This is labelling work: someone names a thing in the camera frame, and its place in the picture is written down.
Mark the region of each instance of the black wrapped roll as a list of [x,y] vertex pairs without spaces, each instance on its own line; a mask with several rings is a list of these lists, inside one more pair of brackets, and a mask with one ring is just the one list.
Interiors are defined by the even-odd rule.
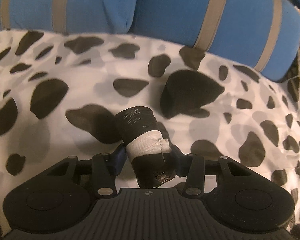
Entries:
[[152,110],[135,106],[115,118],[139,187],[159,187],[173,179],[176,174],[169,141],[162,138]]

